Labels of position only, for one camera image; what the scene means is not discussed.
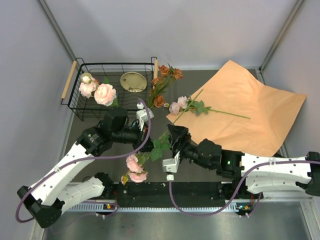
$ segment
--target gold plate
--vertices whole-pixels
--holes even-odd
[[[126,72],[120,78],[121,86],[132,93],[139,93],[146,89],[147,80],[144,76],[137,72]]]

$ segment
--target wooden handle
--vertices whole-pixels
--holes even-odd
[[[68,89],[69,89],[69,86],[70,86],[70,83],[71,83],[72,76],[74,75],[76,66],[77,66],[77,61],[73,61],[71,70],[69,72],[69,76],[68,76],[68,78],[66,80],[66,83],[65,83],[65,86],[64,86],[64,89],[63,89],[63,92],[62,92],[62,96],[61,96],[62,99],[65,99],[66,96],[67,96],[67,92],[68,92]]]
[[[154,62],[153,79],[156,79],[158,77],[158,70],[159,70],[159,62],[158,62],[158,59],[156,59]]]

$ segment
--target metal floor panel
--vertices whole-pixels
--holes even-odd
[[[67,212],[56,224],[59,231],[81,212]],[[300,203],[262,202],[248,218],[235,213],[190,217],[182,213],[122,213],[102,220],[86,216],[64,232],[45,230],[42,240],[311,240]]]

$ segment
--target white flower bud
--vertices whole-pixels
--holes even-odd
[[[94,78],[89,72],[85,72],[80,76],[80,79],[84,84],[90,84]]]

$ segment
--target orange rose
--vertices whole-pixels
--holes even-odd
[[[177,79],[182,79],[184,77],[184,75],[182,74],[182,71],[180,69],[175,69],[174,73],[173,73],[174,78]]]
[[[168,68],[167,66],[165,65],[162,65],[159,67],[159,70],[160,70],[160,73],[163,77],[166,77],[169,75],[170,73],[170,68]]]
[[[163,80],[161,77],[157,77],[157,78],[154,78],[152,81],[152,85],[155,86],[158,82],[160,82],[160,84],[162,84]]]
[[[161,95],[157,95],[155,96],[154,100],[153,100],[153,104],[157,107],[160,108],[165,104],[165,99],[163,96]]]

